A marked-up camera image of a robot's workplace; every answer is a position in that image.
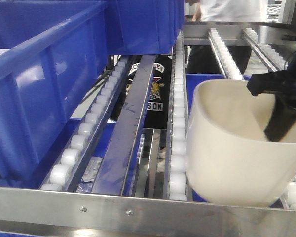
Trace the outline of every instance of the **printed logo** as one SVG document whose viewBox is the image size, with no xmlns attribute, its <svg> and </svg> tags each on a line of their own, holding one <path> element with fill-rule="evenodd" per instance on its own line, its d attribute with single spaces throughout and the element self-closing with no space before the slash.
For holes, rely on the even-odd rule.
<svg viewBox="0 0 296 237">
<path fill-rule="evenodd" d="M 134 71 L 137 71 L 138 66 L 139 66 L 139 63 L 134 63 L 132 65 L 132 67 L 130 68 L 128 75 L 131 75 Z M 163 73 L 164 66 L 162 64 L 160 64 L 160 63 L 154 63 L 154 66 L 156 67 L 156 70 L 157 71 Z"/>
<path fill-rule="evenodd" d="M 147 105 L 147 110 L 163 111 L 163 103 L 149 101 Z"/>
<path fill-rule="evenodd" d="M 154 77 L 152 86 L 151 86 L 151 93 L 149 96 L 149 100 L 161 99 L 160 97 L 160 88 L 164 87 L 164 83 L 158 83 L 162 77 Z"/>
</svg>

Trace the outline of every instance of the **black pants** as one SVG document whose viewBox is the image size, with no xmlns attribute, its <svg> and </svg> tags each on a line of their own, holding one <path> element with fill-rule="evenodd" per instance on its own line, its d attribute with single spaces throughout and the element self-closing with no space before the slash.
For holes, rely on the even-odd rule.
<svg viewBox="0 0 296 237">
<path fill-rule="evenodd" d="M 251 48 L 248 46 L 228 46 L 227 48 L 239 68 L 239 71 L 244 74 L 251 56 Z M 192 47 L 186 72 L 207 74 L 221 73 L 210 46 Z"/>
</svg>

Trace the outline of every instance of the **white bowl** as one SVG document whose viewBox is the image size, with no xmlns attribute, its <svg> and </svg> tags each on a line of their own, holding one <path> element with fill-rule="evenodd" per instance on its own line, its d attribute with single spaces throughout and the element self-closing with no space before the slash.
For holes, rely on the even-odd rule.
<svg viewBox="0 0 296 237">
<path fill-rule="evenodd" d="M 274 96 L 254 97 L 247 82 L 215 79 L 194 91 L 186 174 L 209 202 L 269 206 L 296 174 L 296 123 L 281 142 L 263 132 Z"/>
</svg>

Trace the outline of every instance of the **white shirt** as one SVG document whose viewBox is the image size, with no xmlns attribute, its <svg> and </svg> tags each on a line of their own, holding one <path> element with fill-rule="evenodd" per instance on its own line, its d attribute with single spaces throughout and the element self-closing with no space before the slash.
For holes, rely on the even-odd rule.
<svg viewBox="0 0 296 237">
<path fill-rule="evenodd" d="M 201 21 L 264 22 L 267 0 L 200 0 Z"/>
</svg>

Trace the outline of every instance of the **metal support beam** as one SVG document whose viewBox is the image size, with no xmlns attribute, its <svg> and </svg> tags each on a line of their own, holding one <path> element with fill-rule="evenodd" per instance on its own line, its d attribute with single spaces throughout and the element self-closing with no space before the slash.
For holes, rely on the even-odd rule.
<svg viewBox="0 0 296 237">
<path fill-rule="evenodd" d="M 131 157 L 138 147 L 151 90 L 155 55 L 144 55 L 111 136 L 92 193 L 123 194 Z"/>
</svg>

